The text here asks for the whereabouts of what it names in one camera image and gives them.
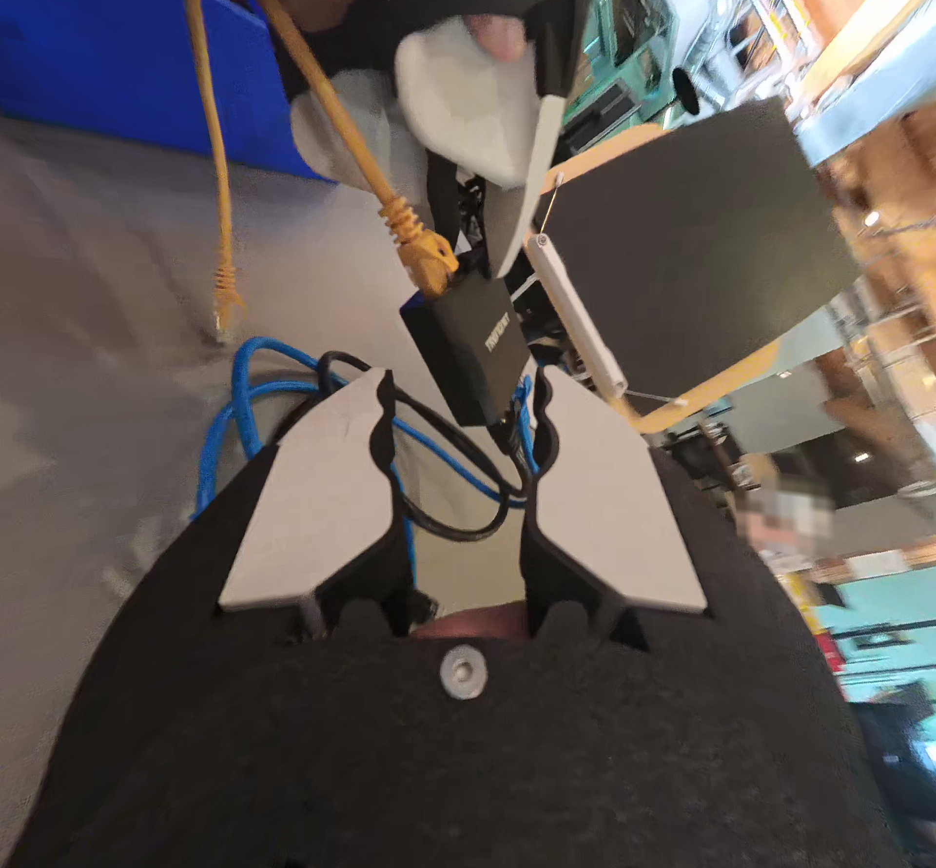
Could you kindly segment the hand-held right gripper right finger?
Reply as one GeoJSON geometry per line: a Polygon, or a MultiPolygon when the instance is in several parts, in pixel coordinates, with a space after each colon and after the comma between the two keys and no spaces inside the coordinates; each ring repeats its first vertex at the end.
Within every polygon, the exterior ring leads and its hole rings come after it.
{"type": "Polygon", "coordinates": [[[708,601],[638,431],[558,367],[532,391],[537,466],[521,530],[530,635],[577,605],[591,632],[643,640],[640,610],[704,617],[708,601]]]}

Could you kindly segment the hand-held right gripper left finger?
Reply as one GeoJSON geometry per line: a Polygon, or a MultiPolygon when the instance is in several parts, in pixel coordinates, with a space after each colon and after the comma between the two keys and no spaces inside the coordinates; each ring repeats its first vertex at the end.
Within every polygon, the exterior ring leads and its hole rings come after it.
{"type": "Polygon", "coordinates": [[[300,610],[316,636],[347,605],[376,604],[391,633],[413,625],[414,573],[393,474],[392,372],[362,374],[303,416],[273,464],[218,598],[223,612],[300,610]]]}

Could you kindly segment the blue plastic bin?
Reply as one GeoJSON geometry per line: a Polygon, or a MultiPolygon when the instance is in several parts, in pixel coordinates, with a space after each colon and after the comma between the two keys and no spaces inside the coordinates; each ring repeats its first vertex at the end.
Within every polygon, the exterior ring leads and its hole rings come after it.
{"type": "MultiPolygon", "coordinates": [[[[273,41],[258,6],[202,0],[229,160],[317,179],[292,136],[273,41]]],[[[1,107],[209,157],[183,0],[1,0],[1,107]]]]}

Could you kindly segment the black ethernet adapter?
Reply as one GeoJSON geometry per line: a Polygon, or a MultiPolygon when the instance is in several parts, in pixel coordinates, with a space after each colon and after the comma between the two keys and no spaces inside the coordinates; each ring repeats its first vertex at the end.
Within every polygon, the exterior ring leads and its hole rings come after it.
{"type": "Polygon", "coordinates": [[[532,355],[503,280],[473,271],[440,297],[415,293],[400,315],[458,425],[506,415],[532,355]]]}

